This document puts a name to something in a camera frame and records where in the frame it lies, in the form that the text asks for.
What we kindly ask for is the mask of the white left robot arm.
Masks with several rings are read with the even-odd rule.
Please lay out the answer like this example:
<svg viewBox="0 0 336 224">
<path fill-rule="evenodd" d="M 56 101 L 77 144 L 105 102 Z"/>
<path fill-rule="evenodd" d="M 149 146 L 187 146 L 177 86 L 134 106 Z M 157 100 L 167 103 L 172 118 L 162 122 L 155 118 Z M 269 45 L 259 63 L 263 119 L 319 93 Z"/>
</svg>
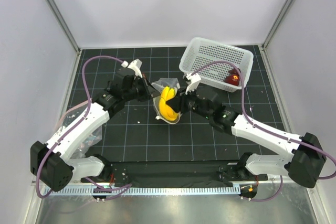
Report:
<svg viewBox="0 0 336 224">
<path fill-rule="evenodd" d="M 121 111 L 128 101 L 144 102 L 159 95 L 160 92 L 139 71 L 118 70 L 111 84 L 97 93 L 68 127 L 46 143 L 37 141 L 31 146 L 31 173 L 54 192 L 84 177 L 106 182 L 111 177 L 111 169 L 105 158 L 94 155 L 73 159 L 72 155 L 91 133 Z"/>
</svg>

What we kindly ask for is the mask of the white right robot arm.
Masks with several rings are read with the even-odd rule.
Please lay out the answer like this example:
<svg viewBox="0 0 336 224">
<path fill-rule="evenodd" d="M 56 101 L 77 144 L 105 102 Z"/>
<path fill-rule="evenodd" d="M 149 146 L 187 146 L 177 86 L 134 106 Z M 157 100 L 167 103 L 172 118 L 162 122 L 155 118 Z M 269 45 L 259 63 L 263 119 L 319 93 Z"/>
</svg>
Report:
<svg viewBox="0 0 336 224">
<path fill-rule="evenodd" d="M 272 155 L 265 156 L 243 154 L 236 167 L 239 178 L 248 180 L 260 174 L 288 176 L 306 188 L 313 188 L 319 180 L 326 156 L 315 135 L 300 136 L 260 123 L 225 105 L 217 94 L 209 91 L 205 94 L 168 91 L 162 98 L 168 115 L 192 111 L 220 132 L 245 138 L 273 151 Z"/>
</svg>

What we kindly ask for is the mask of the clear polka dot zip bag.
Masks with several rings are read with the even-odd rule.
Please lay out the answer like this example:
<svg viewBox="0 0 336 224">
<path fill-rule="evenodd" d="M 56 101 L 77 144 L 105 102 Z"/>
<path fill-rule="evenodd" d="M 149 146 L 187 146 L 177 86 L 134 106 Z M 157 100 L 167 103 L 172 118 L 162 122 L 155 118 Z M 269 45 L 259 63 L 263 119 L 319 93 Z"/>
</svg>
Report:
<svg viewBox="0 0 336 224">
<path fill-rule="evenodd" d="M 153 99 L 153 106 L 156 111 L 156 119 L 163 120 L 168 124 L 177 124 L 181 113 L 175 112 L 166 102 L 177 95 L 180 84 L 177 78 L 160 78 L 152 82 L 153 87 L 158 90 L 160 95 Z"/>
</svg>

